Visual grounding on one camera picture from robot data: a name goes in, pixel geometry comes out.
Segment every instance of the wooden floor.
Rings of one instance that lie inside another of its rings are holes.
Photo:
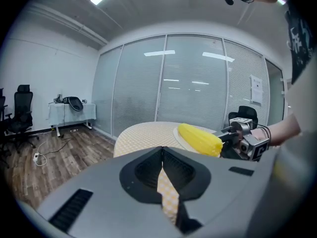
[[[92,164],[113,158],[114,141],[104,137],[95,130],[84,126],[61,129],[64,138],[73,139],[59,152],[46,155],[46,165],[38,167],[33,162],[34,154],[38,147],[44,143],[39,152],[44,154],[61,148],[68,140],[61,140],[56,131],[40,135],[40,139],[32,139],[36,145],[33,149],[25,143],[18,154],[13,145],[9,145],[11,156],[7,157],[9,169],[4,171],[8,185],[19,200],[37,208],[45,197],[57,187],[65,183]],[[38,164],[43,164],[45,159],[39,157]]]

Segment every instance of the black t-shirt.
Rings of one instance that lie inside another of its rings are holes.
[[[288,34],[292,53],[293,84],[313,56],[316,48],[316,39],[308,23],[299,15],[292,3],[288,4],[288,8],[285,17],[288,22]]]

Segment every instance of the yellow checkered tablecloth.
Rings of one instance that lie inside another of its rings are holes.
[[[175,139],[173,130],[178,127],[177,122],[154,121],[136,124],[124,130],[114,146],[114,157],[156,146],[169,146],[184,149]],[[214,130],[202,130],[215,133]],[[158,192],[162,194],[164,213],[175,223],[178,208],[178,193],[169,181],[164,170],[158,177]]]

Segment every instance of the white wall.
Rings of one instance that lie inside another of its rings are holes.
[[[286,79],[291,77],[290,52],[287,50],[286,41],[281,43],[281,40],[278,40],[278,43],[274,43],[274,40],[268,41],[268,33],[262,33],[267,37],[259,39],[239,28],[210,21],[179,20],[127,27],[119,32],[108,45],[101,48],[100,54],[136,39],[169,33],[210,34],[236,41],[265,55],[284,71]]]
[[[33,92],[32,130],[50,127],[48,103],[59,93],[90,102],[98,48],[54,21],[21,16],[0,53],[0,88],[6,96],[6,113],[14,113],[14,93],[20,84],[29,84]]]

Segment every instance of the office chair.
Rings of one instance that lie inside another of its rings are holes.
[[[16,134],[13,143],[18,153],[20,153],[19,148],[24,142],[35,148],[35,145],[29,140],[34,137],[39,139],[38,136],[25,134],[26,131],[31,129],[29,127],[33,125],[31,116],[32,98],[33,93],[30,92],[30,85],[19,85],[18,91],[14,94],[14,117],[11,119],[12,113],[5,115],[9,118],[8,130]]]
[[[7,130],[7,120],[4,120],[4,109],[7,107],[7,105],[4,105],[5,103],[5,96],[0,96],[0,161],[9,168],[8,163],[5,161],[5,157],[8,155],[11,155],[9,150],[5,150],[4,147],[7,143],[7,140],[5,138],[5,132]]]
[[[253,129],[258,127],[258,114],[254,108],[248,106],[240,106],[238,112],[230,112],[228,115],[229,124],[230,120],[236,117],[252,119]]]

